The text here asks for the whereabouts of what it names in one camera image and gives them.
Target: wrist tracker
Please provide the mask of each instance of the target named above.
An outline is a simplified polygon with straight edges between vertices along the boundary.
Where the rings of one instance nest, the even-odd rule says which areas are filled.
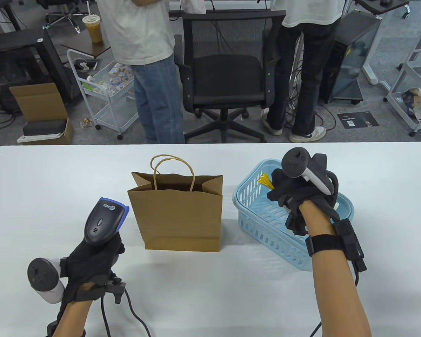
[[[343,219],[333,223],[332,226],[336,233],[335,236],[322,234],[307,237],[306,246],[309,256],[323,250],[342,250],[346,259],[352,261],[354,268],[359,273],[366,271],[366,265],[363,262],[365,256],[351,222],[348,219]]]

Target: black mesh chair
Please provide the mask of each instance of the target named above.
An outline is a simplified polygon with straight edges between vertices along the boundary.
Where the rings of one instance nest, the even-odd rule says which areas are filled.
[[[183,84],[183,104],[198,118],[213,122],[185,135],[186,140],[220,130],[235,130],[265,142],[265,135],[234,119],[249,116],[249,106],[269,107],[274,101],[274,68],[278,61],[276,36],[285,11],[214,10],[182,13],[181,35],[175,35],[175,63]],[[209,109],[219,109],[220,115]],[[228,109],[237,109],[228,114]]]

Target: white t-shirt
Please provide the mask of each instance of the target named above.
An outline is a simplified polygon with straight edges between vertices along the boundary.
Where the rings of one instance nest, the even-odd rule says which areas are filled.
[[[342,16],[345,0],[273,0],[271,10],[286,10],[284,27],[329,25]]]
[[[172,55],[175,38],[163,1],[142,7],[131,0],[97,0],[97,4],[117,62],[145,65]]]

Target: black pants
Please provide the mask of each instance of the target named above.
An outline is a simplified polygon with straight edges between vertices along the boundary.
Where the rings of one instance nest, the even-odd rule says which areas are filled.
[[[281,59],[275,69],[275,99],[267,116],[267,122],[273,129],[280,130],[284,127],[295,45],[303,32],[301,89],[292,133],[305,136],[313,132],[321,76],[334,45],[335,31],[339,21],[340,19],[327,26],[299,24],[291,28],[281,26],[279,29],[276,43]]]

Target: blue plastic basket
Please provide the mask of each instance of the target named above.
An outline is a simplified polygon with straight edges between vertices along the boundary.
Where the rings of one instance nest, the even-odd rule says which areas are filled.
[[[278,168],[281,168],[279,160],[264,160],[237,186],[233,202],[238,209],[238,223],[244,232],[288,263],[300,270],[311,271],[312,259],[307,253],[306,236],[295,236],[286,228],[287,210],[279,207],[276,201],[268,200],[270,190],[257,182],[263,173],[271,178],[273,170]],[[352,220],[354,207],[349,199],[339,193],[337,202],[340,218]]]

